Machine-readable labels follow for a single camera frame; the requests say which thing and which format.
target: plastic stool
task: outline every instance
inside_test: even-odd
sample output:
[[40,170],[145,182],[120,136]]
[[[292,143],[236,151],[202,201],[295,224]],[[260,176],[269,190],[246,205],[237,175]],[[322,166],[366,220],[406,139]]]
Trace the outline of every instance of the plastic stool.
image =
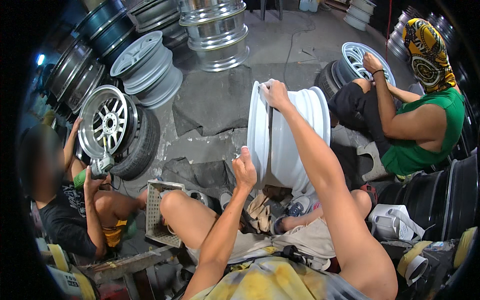
[[361,176],[361,178],[364,181],[372,181],[372,180],[379,179],[379,178],[390,175],[390,173],[388,173],[385,170],[385,167],[383,166],[383,164],[380,160],[380,155],[378,153],[377,144],[375,144],[375,142],[371,142],[371,143],[369,143],[365,146],[358,147],[357,148],[357,155],[363,155],[363,154],[370,154],[372,156],[372,159],[373,159],[373,168],[369,172],[367,172],[367,173],[365,173]]
[[[283,0],[275,0],[275,8],[277,8],[277,3],[278,3],[278,9],[279,9],[279,20],[283,20]],[[265,9],[267,7],[267,1],[266,0],[260,0],[260,17],[262,18],[262,21],[265,21]]]

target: red cord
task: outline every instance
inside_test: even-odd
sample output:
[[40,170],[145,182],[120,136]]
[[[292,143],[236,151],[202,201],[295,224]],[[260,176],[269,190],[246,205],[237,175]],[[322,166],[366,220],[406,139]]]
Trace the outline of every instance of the red cord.
[[390,12],[388,13],[387,43],[385,44],[385,61],[388,62],[388,38],[390,37],[390,20],[392,18],[392,0],[390,0]]

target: angle grinder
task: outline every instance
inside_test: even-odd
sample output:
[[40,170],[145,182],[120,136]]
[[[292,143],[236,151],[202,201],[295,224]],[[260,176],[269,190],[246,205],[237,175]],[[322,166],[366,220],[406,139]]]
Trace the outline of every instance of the angle grinder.
[[[107,138],[103,136],[103,158],[96,159],[93,161],[93,164],[90,166],[92,168],[92,179],[105,179],[108,175],[108,171],[113,167],[115,161],[113,160],[112,155],[107,150]],[[73,178],[73,184],[76,189],[81,189],[84,186],[86,177],[86,169],[78,173],[75,178]]]

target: wheel center hub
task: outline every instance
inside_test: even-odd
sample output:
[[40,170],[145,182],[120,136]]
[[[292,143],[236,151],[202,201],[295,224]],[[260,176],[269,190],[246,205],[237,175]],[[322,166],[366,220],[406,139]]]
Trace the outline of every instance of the wheel center hub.
[[103,132],[106,134],[112,134],[116,132],[118,123],[119,123],[118,116],[113,112],[109,112],[103,118],[103,122],[102,122]]

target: black pants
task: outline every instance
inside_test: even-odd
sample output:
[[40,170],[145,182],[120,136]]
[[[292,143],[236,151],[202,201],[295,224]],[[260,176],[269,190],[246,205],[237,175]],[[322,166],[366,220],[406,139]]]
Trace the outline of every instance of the black pants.
[[[397,109],[402,105],[398,99],[394,99],[394,104]],[[328,101],[328,108],[342,124],[357,130],[367,129],[377,144],[380,158],[392,145],[384,136],[375,86],[364,94],[358,84],[350,82]]]

